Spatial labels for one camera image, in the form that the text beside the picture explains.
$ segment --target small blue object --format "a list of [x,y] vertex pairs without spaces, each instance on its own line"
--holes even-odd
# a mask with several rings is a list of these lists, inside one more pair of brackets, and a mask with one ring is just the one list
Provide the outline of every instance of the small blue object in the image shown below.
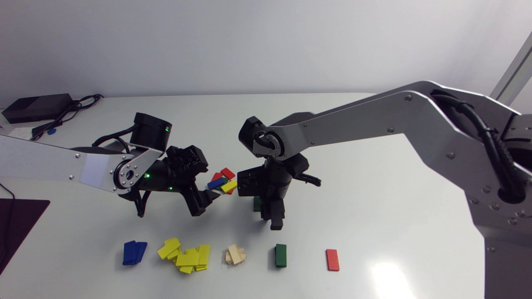
[[218,186],[221,186],[221,185],[223,185],[225,183],[226,183],[226,181],[224,181],[223,178],[218,178],[218,179],[216,179],[216,180],[214,180],[212,182],[207,183],[207,186],[209,187],[209,189],[214,189],[214,188],[216,188]]
[[124,261],[122,261],[122,265],[138,264],[144,256],[147,245],[148,243],[146,242],[135,241],[124,243]]

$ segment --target white table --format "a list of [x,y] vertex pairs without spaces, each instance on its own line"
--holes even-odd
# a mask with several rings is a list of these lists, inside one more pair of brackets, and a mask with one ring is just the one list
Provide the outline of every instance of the white table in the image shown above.
[[[224,167],[236,173],[263,163],[237,138],[248,117],[270,125],[366,96],[105,98],[40,142],[89,146],[131,126],[135,112],[147,113],[173,124],[168,145],[203,150],[209,172],[197,184],[204,188]],[[292,182],[281,231],[270,231],[252,211],[252,198],[237,192],[221,195],[197,218],[180,195],[152,193],[141,219],[132,202],[102,190],[0,178],[18,198],[51,201],[0,276],[0,298],[483,298],[484,242],[465,196],[426,167],[404,136],[303,154],[307,173],[323,183]],[[171,237],[184,248],[211,244],[209,269],[185,275],[162,261],[156,250]],[[121,265],[130,240],[148,242],[134,267]],[[237,266],[222,260],[233,243],[247,253]],[[276,243],[287,244],[287,268],[275,268]],[[327,271],[328,248],[338,250],[340,272]]]

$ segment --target power cord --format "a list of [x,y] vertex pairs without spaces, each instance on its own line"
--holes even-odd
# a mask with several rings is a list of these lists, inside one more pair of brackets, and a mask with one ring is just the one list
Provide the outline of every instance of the power cord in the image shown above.
[[124,149],[126,150],[126,153],[130,154],[131,152],[129,150],[129,146],[124,141],[124,139],[121,138],[121,136],[124,136],[125,134],[129,134],[129,133],[135,131],[138,127],[140,127],[140,125],[135,123],[133,126],[127,128],[125,130],[122,130],[120,132],[116,132],[116,133],[113,133],[113,134],[102,136],[102,137],[98,138],[96,141],[94,141],[92,146],[93,147],[98,147],[100,144],[106,142],[107,140],[116,139],[116,140],[118,140],[118,142],[120,142],[122,144],[122,146],[124,146]]
[[[54,121],[52,122],[49,122],[49,123],[46,123],[46,124],[43,124],[39,127],[35,127],[31,130],[31,133],[32,133],[32,138],[30,139],[31,141],[37,141],[39,140],[44,132],[48,131],[48,130],[51,130],[55,127],[58,127],[58,126],[61,126],[64,122],[66,121],[69,121],[71,119],[73,119],[79,111],[81,110],[85,110],[85,109],[88,109],[92,106],[94,106],[101,98],[103,98],[104,96],[101,95],[101,94],[95,94],[95,95],[90,95],[90,96],[85,96],[77,101],[72,101],[72,104],[67,107],[63,113],[61,113],[61,115],[59,115],[58,118],[56,118]],[[94,100],[92,102],[90,102],[89,104],[86,104],[86,105],[83,105],[83,102],[88,100],[88,99],[91,99],[93,98]],[[63,118],[70,112],[75,112],[74,115],[72,115],[71,117],[67,118],[66,120],[63,120]]]
[[477,129],[478,136],[482,139],[489,161],[502,186],[503,196],[508,202],[519,203],[526,194],[522,184],[519,183],[514,161],[510,152],[486,122],[477,114],[475,107],[467,102],[462,102],[451,95],[434,91],[431,96],[448,106],[453,107],[458,113],[464,114]]
[[11,226],[11,218],[12,218],[12,215],[13,215],[13,207],[15,206],[16,197],[13,194],[13,192],[11,192],[9,189],[7,189],[4,185],[0,184],[0,187],[2,187],[4,190],[9,192],[11,194],[11,196],[13,197],[13,199],[11,201],[11,206],[9,208],[9,213],[7,215],[6,224],[5,224],[4,241],[3,241],[4,249],[2,250],[2,257],[0,258],[0,263],[3,263],[4,259],[5,259],[5,256],[7,254],[7,241],[8,241],[7,234],[9,233],[9,229],[10,229],[10,226]]

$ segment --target silver robotic arm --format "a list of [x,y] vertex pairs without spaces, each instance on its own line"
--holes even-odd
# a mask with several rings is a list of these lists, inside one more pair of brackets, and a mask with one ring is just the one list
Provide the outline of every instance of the silver robotic arm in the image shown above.
[[[480,122],[471,120],[475,115]],[[530,298],[532,118],[486,96],[417,82],[319,114],[295,113],[268,127],[249,118],[239,139],[266,160],[238,173],[239,195],[260,196],[262,218],[281,229],[291,179],[321,182],[303,173],[309,164],[301,151],[393,134],[405,134],[427,166],[465,191],[485,238],[485,297]]]
[[[197,189],[196,175],[209,165],[202,151],[193,145],[166,148],[172,124],[164,120],[137,113],[134,123],[91,147],[71,149],[0,135],[0,177],[79,182],[134,202],[139,217],[151,192],[181,193],[191,215],[201,215],[220,196]],[[126,143],[120,137],[129,133]],[[99,147],[111,139],[118,141]],[[167,156],[158,160],[165,149]]]

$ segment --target white wall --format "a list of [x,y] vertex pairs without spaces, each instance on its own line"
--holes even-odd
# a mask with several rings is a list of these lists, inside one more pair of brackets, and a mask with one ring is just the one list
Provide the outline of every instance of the white wall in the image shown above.
[[523,114],[532,113],[532,80],[529,80],[510,107]]
[[530,0],[0,3],[0,107],[19,97],[489,94],[532,30]]

